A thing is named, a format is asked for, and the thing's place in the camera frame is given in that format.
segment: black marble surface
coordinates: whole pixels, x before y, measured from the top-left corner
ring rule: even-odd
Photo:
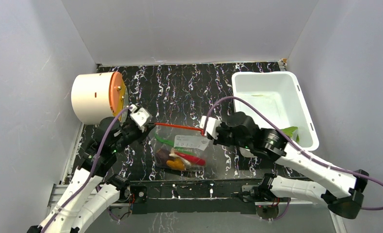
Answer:
[[[277,62],[189,64],[162,66],[100,67],[101,72],[119,71],[128,88],[129,103],[144,107],[152,121],[197,127],[202,115],[218,99],[233,95],[231,77],[235,72],[280,71]],[[231,101],[218,105],[215,115],[234,111]],[[95,126],[84,126],[80,142],[91,138]],[[285,177],[302,176],[291,168],[272,162],[245,158],[235,147],[216,145],[208,148],[207,167],[200,172],[179,172],[156,167],[150,139],[144,145],[132,144],[117,155],[117,163],[108,176],[119,174],[137,180],[245,179],[261,178],[264,173]]]

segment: green chili pepper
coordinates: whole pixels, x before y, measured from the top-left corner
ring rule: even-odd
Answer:
[[[157,141],[159,141],[160,143],[163,143],[163,144],[166,144],[172,148],[175,148],[175,142],[172,141],[172,140],[168,140],[168,139],[164,139],[164,138],[161,138],[157,135],[157,133],[154,133],[154,137],[156,138]],[[181,153],[184,153],[184,154],[188,154],[188,155],[192,155],[192,156],[195,156],[193,153],[190,153],[188,152],[187,150],[183,149],[183,148],[175,148],[177,151],[181,152]]]

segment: transparent plastic bag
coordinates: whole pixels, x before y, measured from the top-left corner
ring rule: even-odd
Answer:
[[[198,128],[157,125],[149,134],[156,166],[178,171],[200,171],[206,167],[210,143]]]

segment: white tray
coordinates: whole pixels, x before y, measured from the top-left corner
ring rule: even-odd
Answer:
[[[299,145],[313,151],[319,147],[310,113],[296,76],[287,71],[270,73],[237,72],[232,76],[233,95],[239,97],[273,122],[280,129],[299,127]],[[245,104],[235,100],[236,112],[251,116],[260,128],[272,128]],[[240,148],[245,157],[253,155]]]

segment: gray panel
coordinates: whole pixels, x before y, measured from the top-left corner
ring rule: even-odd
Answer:
[[[288,59],[320,139],[317,155],[383,181],[383,0],[320,0]],[[369,183],[364,206],[383,206]],[[383,211],[345,220],[348,232],[383,232]]]
[[[79,127],[74,78],[95,63],[60,0],[0,0],[0,232],[45,217]]]
[[[288,57],[317,0],[63,0],[96,63]]]
[[[286,216],[269,223],[240,213],[157,213],[132,215],[118,225],[104,212],[86,233],[334,233],[330,212],[322,206],[291,205]]]

